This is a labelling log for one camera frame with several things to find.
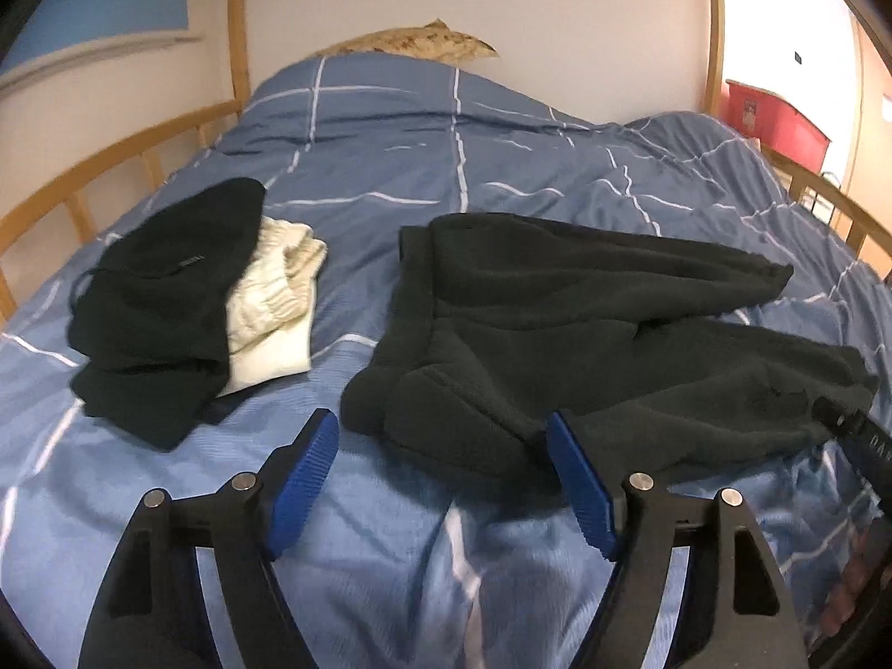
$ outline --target black fleece jacket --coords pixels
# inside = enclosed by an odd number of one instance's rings
[[[233,178],[108,247],[68,327],[90,358],[71,381],[87,415],[168,450],[195,427],[229,380],[226,299],[257,245],[265,195]]]
[[[400,250],[341,417],[427,467],[554,487],[544,425],[569,409],[583,449],[683,481],[824,442],[813,399],[877,388],[853,348],[706,318],[781,293],[793,269],[761,256],[508,214],[408,226]]]

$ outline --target bunk bed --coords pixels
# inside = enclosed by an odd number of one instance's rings
[[[400,225],[454,211],[510,211],[718,241],[794,264],[780,299],[723,318],[859,348],[880,375],[873,416],[892,425],[892,298],[857,259],[868,239],[892,256],[892,234],[817,174],[782,154],[760,153],[708,115],[721,78],[721,0],[711,1],[704,113],[619,125],[587,123],[457,67],[375,53],[305,60],[252,90],[244,0],[229,0],[233,100],[113,143],[0,219],[0,254],[60,206],[82,244],[21,306],[0,274],[0,314],[8,320],[0,338],[2,586],[55,666],[77,662],[95,590],[147,489],[208,492],[289,442],[316,406],[336,409],[384,330]],[[883,45],[882,23],[872,25]],[[211,140],[233,115],[237,124]],[[164,173],[159,146],[189,131],[199,152]],[[131,158],[146,169],[146,199],[99,232],[83,189]],[[791,177],[788,190],[775,168]],[[329,244],[314,369],[222,397],[218,424],[159,454],[83,416],[68,391],[83,362],[65,341],[68,295],[107,244],[229,176],[263,182],[268,216],[309,223]],[[808,191],[849,218],[845,234],[797,206]],[[724,485],[751,505],[811,641],[849,534],[876,515],[875,497],[833,443],[679,490],[706,496]],[[215,639],[227,661],[237,662],[206,558],[200,565]],[[443,566],[454,585],[436,583]],[[569,510],[504,516],[355,435],[342,436],[302,543],[277,564],[320,666],[515,666],[517,657],[528,666],[567,666],[610,570],[592,556]],[[661,666],[666,656],[683,576],[679,556],[646,666]],[[529,609],[516,612],[518,605]]]

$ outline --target person's hand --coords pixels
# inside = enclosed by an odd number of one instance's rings
[[[864,586],[871,577],[872,567],[865,558],[870,529],[857,535],[852,543],[852,557],[842,571],[841,582],[827,596],[827,605],[821,614],[821,631],[825,636],[836,636],[842,625],[849,621],[855,612],[855,602],[861,596]],[[886,588],[892,580],[892,565],[883,571],[880,585]]]

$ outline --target red storage bin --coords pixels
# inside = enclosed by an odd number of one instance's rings
[[[821,173],[831,139],[781,96],[734,80],[726,122],[747,138],[792,158],[813,173]]]

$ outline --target patterned pillow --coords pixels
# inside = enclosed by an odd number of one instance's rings
[[[446,65],[460,65],[476,57],[498,57],[492,47],[472,35],[454,32],[437,19],[424,27],[397,27],[370,32],[352,40],[314,52],[309,57],[348,55],[352,52],[388,52],[391,55],[436,60]]]

